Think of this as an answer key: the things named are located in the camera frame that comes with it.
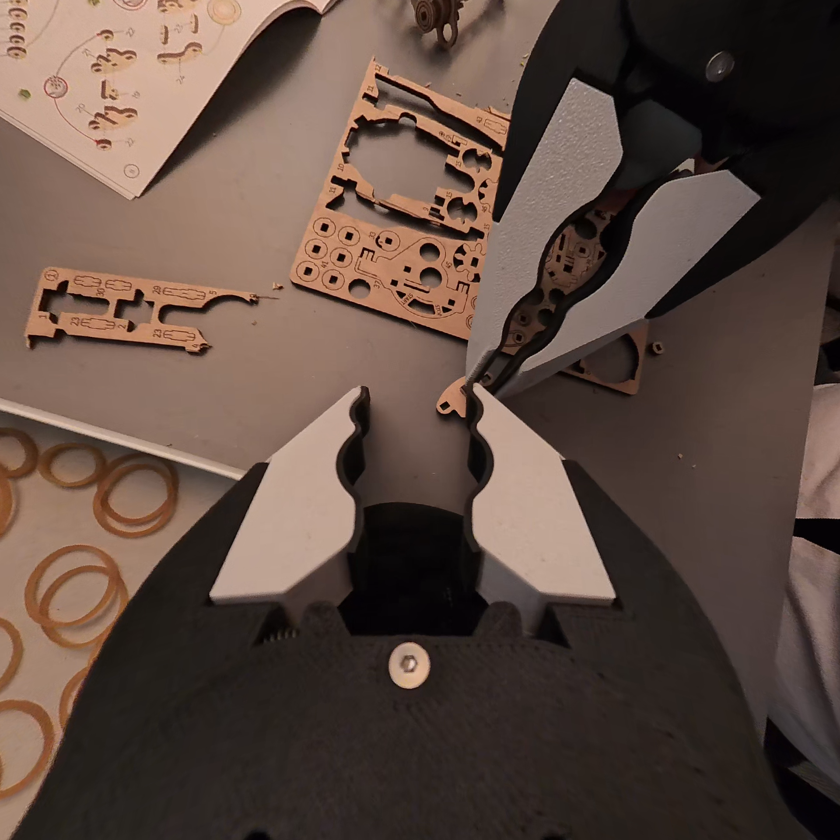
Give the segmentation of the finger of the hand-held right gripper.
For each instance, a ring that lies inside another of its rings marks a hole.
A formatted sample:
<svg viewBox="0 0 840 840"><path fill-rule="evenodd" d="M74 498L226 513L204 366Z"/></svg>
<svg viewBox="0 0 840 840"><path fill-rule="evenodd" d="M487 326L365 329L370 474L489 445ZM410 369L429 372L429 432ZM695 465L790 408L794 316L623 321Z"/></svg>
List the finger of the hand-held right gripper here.
<svg viewBox="0 0 840 840"><path fill-rule="evenodd" d="M527 389L635 329L759 200L727 170L676 175L637 194L613 219L597 271L506 363L490 393Z"/></svg>
<svg viewBox="0 0 840 840"><path fill-rule="evenodd" d="M541 129L536 109L525 102L536 90L521 79L514 101L497 188L500 217L489 236L470 328L468 377L480 377L503 344L512 310L537 282L546 245L602 193L623 155L609 94L571 78Z"/></svg>

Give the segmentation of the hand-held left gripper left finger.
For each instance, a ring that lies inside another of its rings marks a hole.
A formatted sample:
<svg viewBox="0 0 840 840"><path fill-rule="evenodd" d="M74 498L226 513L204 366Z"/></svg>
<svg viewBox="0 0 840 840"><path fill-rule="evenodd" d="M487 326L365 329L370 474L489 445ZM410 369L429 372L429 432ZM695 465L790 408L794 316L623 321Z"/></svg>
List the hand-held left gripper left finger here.
<svg viewBox="0 0 840 840"><path fill-rule="evenodd" d="M366 386L351 389L270 457L211 588L214 604L276 603L302 617L352 592L350 557L363 531L354 484L370 405Z"/></svg>

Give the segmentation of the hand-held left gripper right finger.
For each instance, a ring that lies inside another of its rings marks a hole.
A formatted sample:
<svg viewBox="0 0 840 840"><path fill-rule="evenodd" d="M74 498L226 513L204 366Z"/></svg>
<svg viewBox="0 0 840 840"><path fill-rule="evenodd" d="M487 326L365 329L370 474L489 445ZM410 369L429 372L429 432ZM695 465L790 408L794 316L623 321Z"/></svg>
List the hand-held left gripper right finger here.
<svg viewBox="0 0 840 840"><path fill-rule="evenodd" d="M550 604L611 606L616 593L562 455L483 385L470 398L478 487L467 537L479 553L478 594L513 604L528 634Z"/></svg>

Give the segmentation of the large wooden parts sheet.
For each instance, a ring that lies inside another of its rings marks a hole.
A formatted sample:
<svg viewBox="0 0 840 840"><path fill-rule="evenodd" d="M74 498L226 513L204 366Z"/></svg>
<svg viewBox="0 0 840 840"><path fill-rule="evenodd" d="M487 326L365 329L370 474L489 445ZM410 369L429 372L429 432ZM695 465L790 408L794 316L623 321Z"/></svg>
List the large wooden parts sheet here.
<svg viewBox="0 0 840 840"><path fill-rule="evenodd" d="M407 120L441 143L467 191L436 189L425 202L378 196L350 161L364 128ZM333 156L290 281L460 340L469 338L487 257L510 117L471 108L393 75L372 57Z"/></svg>

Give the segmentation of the narrow wooden parts strip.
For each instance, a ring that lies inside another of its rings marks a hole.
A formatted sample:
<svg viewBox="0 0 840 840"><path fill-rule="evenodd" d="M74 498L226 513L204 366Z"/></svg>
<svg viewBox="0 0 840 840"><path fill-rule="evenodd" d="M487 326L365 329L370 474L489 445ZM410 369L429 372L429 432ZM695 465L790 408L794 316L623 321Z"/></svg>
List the narrow wooden parts strip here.
<svg viewBox="0 0 840 840"><path fill-rule="evenodd" d="M54 313L45 303L49 292L97 301L107 308L96 313ZM52 340L63 333L74 338L147 344L200 354L210 347L201 331L163 321L161 313L168 308L203 310L228 298L250 305L260 300L255 293L241 290L50 266L38 279L24 329L25 346L30 350L37 340Z"/></svg>

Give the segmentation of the assembled wooden model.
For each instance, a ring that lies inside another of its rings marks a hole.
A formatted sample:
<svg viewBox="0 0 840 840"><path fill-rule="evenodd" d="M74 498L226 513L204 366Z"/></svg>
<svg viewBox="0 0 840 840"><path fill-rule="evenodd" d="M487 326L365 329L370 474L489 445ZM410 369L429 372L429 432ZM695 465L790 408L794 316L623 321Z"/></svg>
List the assembled wooden model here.
<svg viewBox="0 0 840 840"><path fill-rule="evenodd" d="M504 20L504 1L412 1L415 26L422 36L434 34L432 49L448 53Z"/></svg>

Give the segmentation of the white cardboard box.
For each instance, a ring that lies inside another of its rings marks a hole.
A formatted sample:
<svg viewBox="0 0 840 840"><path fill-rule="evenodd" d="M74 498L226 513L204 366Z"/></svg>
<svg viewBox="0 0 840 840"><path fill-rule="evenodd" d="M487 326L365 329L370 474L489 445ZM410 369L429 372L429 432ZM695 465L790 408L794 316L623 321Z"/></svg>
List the white cardboard box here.
<svg viewBox="0 0 840 840"><path fill-rule="evenodd" d="M2 413L2 428L14 428L30 436L38 452L54 445L80 442L98 448L108 462L129 452L113 444L101 444L65 429ZM51 471L64 481L90 475L96 462L87 450L73 448L56 457ZM23 657L16 675L2 689L3 700L23 700L42 707L55 733L54 754L61 741L60 699L73 676L88 666L91 646L66 648L56 644L25 609L25 586L33 570L48 554L67 545L84 544L107 553L118 565L129 596L152 571L174 543L217 501L233 482L199 469L176 465L179 493L172 519L151 535L126 539L106 531L95 519L92 502L96 486L64 488L42 477L37 469L12 479L16 512L1 542L1 614L14 625L22 639ZM113 509L138 518L151 513L166 500L163 479L150 470L122 478L110 497ZM38 597L66 571L79 566L105 565L97 553L74 552L60 556L48 567L38 584ZM77 620L100 601L109 586L105 574L85 571L61 584L49 605L53 620ZM97 637L108 628L119 602L115 597L98 617L88 623L62 628L59 634L72 644ZM36 765L44 747L37 720L18 710L2 711L2 788L20 782ZM2 838L10 837L25 814L48 767L33 775L28 785L2 799Z"/></svg>

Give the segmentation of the pile of tan rubber bands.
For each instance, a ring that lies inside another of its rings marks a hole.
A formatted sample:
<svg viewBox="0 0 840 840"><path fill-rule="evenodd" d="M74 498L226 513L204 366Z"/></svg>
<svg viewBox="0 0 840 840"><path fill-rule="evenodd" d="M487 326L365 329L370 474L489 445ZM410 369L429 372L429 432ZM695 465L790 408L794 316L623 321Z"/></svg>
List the pile of tan rubber bands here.
<svg viewBox="0 0 840 840"><path fill-rule="evenodd" d="M108 462L102 451L89 444L58 444L39 452L32 437L26 432L4 427L2 438L16 440L24 455L19 466L1 466L2 477L2 535L5 535L17 515L18 499L13 482L30 476L35 471L49 483L66 489L95 487L91 509L101 528L123 539L138 539L161 530L171 519L179 496L179 477L174 466L161 458L155 463L139 462L141 454L124 455ZM88 476L65 480L55 475L54 461L71 450L88 452L93 468ZM165 486L166 497L159 507L138 518L124 516L115 511L110 497L114 487L126 476L138 471L159 475ZM49 614L51 604L64 583L82 574L101 574L107 582L99 602L77 618L54 618ZM58 736L67 721L77 694L99 654L104 640L130 599L129 590L114 558L105 550L86 543L69 544L57 548L38 562L23 589L23 605L27 617L60 648L87 651L87 663L70 677L65 684L58 705L58 727L48 711L32 700L6 698L1 702L2 712L26 715L37 726L40 734L40 752L31 769L15 784L3 784L1 798L9 797L28 788L45 771L54 752Z"/></svg>

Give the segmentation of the open instruction booklet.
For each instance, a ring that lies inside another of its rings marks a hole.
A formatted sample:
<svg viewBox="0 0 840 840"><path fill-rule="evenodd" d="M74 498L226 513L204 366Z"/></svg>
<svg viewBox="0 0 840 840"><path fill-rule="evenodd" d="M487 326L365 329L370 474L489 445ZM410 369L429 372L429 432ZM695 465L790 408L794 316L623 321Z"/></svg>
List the open instruction booklet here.
<svg viewBox="0 0 840 840"><path fill-rule="evenodd" d="M132 199L249 44L334 1L2 1L2 117Z"/></svg>

